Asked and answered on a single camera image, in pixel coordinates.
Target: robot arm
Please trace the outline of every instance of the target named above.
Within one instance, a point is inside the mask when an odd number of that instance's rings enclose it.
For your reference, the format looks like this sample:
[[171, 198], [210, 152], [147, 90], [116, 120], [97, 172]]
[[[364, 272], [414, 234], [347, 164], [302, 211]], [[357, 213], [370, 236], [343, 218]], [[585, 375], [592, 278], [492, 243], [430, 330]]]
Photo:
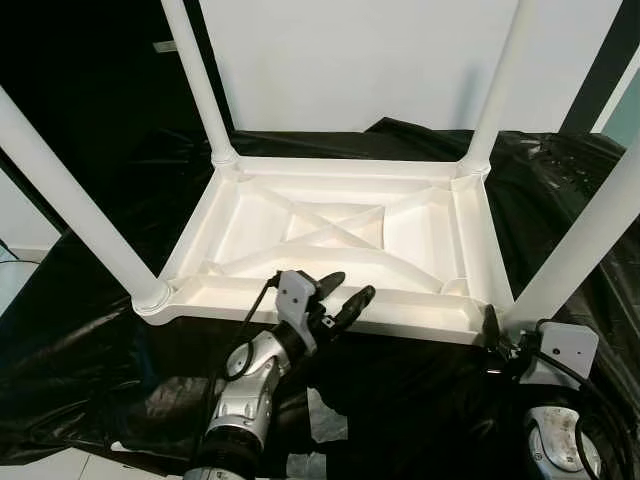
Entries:
[[316, 281], [302, 271], [280, 274], [276, 308], [279, 323], [240, 345], [227, 358], [220, 394], [207, 428], [197, 468], [185, 480], [253, 480], [264, 450], [272, 396], [304, 356], [331, 342], [371, 302], [375, 289], [363, 288], [335, 316], [320, 303], [343, 281], [342, 272]]

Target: white wall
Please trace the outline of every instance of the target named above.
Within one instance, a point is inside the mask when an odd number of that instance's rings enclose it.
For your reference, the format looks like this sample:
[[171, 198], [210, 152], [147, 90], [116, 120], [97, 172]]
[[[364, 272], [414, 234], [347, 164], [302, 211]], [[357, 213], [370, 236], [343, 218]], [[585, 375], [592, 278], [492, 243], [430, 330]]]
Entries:
[[0, 170], [0, 238], [24, 260], [40, 261], [60, 234]]
[[[503, 128], [557, 130], [621, 0], [539, 0]], [[474, 128], [515, 0], [201, 0], [236, 127]]]

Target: black plastic sheet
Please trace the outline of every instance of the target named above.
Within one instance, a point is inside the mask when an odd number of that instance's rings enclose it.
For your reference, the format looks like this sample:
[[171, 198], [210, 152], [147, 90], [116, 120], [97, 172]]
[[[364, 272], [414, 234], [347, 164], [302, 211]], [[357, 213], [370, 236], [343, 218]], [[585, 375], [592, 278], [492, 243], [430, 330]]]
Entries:
[[[455, 161], [469, 140], [466, 131], [389, 119], [365, 133], [232, 136], [246, 155], [413, 161]], [[622, 153], [597, 135], [499, 136], [486, 186], [514, 294]], [[212, 174], [209, 155], [202, 133], [158, 132], [97, 199], [156, 273]], [[593, 378], [630, 423], [640, 415], [639, 228], [636, 222], [558, 314], [599, 333]], [[108, 271], [65, 234], [0, 319], [0, 463], [74, 446], [183, 473], [202, 426], [207, 376], [236, 328], [187, 317], [146, 325]], [[252, 325], [248, 335], [261, 328]], [[289, 452], [322, 450], [330, 479], [524, 477], [522, 412], [549, 392], [487, 376], [485, 361], [477, 347], [345, 335], [279, 388], [262, 473], [283, 476]], [[347, 442], [311, 440], [307, 384], [348, 417]], [[114, 442], [147, 453], [116, 454]]]

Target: black tarp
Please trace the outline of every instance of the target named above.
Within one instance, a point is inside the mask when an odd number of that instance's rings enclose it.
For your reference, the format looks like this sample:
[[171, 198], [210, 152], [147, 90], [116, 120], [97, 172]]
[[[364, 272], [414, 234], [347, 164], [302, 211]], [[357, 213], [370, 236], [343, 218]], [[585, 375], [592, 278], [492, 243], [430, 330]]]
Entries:
[[[364, 133], [232, 135], [246, 155], [363, 161], [455, 161], [469, 140], [467, 131], [389, 119]], [[598, 135], [499, 136], [486, 187], [515, 295], [622, 153]], [[209, 155], [201, 132], [160, 131], [97, 198], [156, 273], [212, 174]], [[636, 221], [558, 314], [600, 335], [592, 378], [630, 424], [640, 415], [639, 228]], [[66, 233], [0, 320], [0, 463], [74, 446], [183, 473], [201, 426], [210, 366], [236, 328], [186, 317], [148, 326], [108, 271]], [[252, 325], [248, 334], [261, 328]], [[558, 392], [485, 375], [485, 361], [477, 347], [345, 335], [281, 385], [262, 472], [282, 476], [288, 452], [320, 448], [328, 452], [330, 479], [522, 478], [522, 410]], [[306, 384], [348, 417], [347, 443], [311, 442]], [[562, 393], [590, 411], [588, 401]], [[597, 424], [591, 428], [598, 443]], [[114, 442], [154, 455], [113, 454]], [[599, 446], [607, 458], [611, 448]]]

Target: robotic arm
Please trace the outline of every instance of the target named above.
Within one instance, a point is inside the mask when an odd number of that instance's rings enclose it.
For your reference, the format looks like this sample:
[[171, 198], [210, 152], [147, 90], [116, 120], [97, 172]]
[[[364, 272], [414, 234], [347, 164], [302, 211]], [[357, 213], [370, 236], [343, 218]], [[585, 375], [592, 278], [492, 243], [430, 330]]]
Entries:
[[240, 345], [227, 358], [222, 390], [207, 428], [196, 468], [185, 480], [253, 480], [271, 420], [272, 396], [304, 356], [334, 340], [371, 302], [367, 286], [335, 316], [320, 303], [345, 279], [336, 272], [316, 281], [303, 271], [281, 272], [276, 308], [279, 323]]

